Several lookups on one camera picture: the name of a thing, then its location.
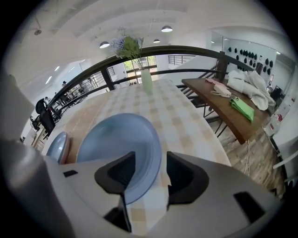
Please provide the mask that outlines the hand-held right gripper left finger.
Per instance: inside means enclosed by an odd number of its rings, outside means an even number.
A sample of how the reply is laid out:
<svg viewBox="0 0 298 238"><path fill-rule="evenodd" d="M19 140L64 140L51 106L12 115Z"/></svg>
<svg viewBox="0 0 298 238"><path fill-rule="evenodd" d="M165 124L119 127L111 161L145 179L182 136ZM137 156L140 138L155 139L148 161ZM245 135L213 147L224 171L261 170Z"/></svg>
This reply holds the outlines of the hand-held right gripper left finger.
<svg viewBox="0 0 298 238"><path fill-rule="evenodd" d="M53 203L56 238L132 238L124 203L125 184L109 175L135 164L130 152L112 160L59 165L45 156L49 192Z"/></svg>

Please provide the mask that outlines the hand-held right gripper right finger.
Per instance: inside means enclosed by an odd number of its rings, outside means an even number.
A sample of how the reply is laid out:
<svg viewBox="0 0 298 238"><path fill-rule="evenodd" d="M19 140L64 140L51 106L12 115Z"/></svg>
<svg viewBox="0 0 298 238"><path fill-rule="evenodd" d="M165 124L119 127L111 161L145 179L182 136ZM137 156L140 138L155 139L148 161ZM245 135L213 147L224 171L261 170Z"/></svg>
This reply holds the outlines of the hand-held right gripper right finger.
<svg viewBox="0 0 298 238"><path fill-rule="evenodd" d="M153 238L252 238L282 203L239 170L186 154L167 152L172 181L165 216Z"/></svg>

